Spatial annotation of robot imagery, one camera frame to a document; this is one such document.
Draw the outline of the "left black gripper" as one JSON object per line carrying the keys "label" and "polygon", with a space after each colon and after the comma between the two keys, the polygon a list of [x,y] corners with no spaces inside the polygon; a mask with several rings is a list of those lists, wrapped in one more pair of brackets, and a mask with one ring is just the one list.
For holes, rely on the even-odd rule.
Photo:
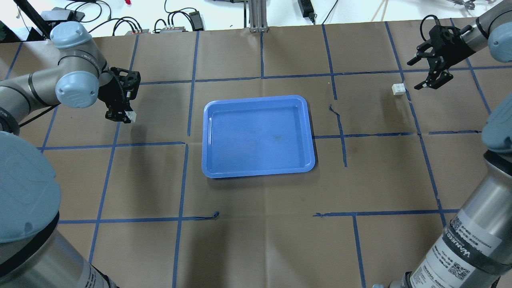
{"label": "left black gripper", "polygon": [[106,119],[129,123],[126,114],[135,114],[130,101],[136,99],[140,82],[139,71],[110,67],[100,74],[98,99],[107,107]]}

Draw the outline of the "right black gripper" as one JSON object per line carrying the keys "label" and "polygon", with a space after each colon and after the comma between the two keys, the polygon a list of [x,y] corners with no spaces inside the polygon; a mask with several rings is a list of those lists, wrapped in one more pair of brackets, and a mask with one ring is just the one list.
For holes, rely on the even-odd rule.
{"label": "right black gripper", "polygon": [[459,28],[436,24],[428,34],[430,38],[426,39],[420,32],[424,42],[417,46],[417,53],[407,62],[408,66],[413,66],[423,61],[430,67],[426,80],[416,84],[415,90],[439,89],[454,78],[448,68],[476,54],[462,39]]}

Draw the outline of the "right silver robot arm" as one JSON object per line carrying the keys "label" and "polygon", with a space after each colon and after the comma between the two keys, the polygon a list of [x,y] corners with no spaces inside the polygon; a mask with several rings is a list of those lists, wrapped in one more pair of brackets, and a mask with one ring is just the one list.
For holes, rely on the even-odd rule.
{"label": "right silver robot arm", "polygon": [[[428,63],[415,85],[439,89],[453,79],[449,69],[484,48],[498,62],[511,62],[511,2],[503,0],[463,28],[441,24],[416,48],[409,66]],[[511,95],[490,112],[481,131],[484,168],[470,172],[472,192],[448,221],[421,263],[389,288],[495,288],[511,272]]]}

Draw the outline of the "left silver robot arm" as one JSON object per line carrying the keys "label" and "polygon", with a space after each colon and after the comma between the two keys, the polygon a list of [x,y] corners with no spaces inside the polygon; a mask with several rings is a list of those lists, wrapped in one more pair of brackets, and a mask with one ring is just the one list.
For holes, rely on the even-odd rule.
{"label": "left silver robot arm", "polygon": [[1,75],[2,288],[117,287],[59,232],[62,191],[44,149],[58,106],[100,100],[106,119],[134,123],[139,85],[140,73],[109,64],[80,22],[57,24],[39,49],[20,44]]}

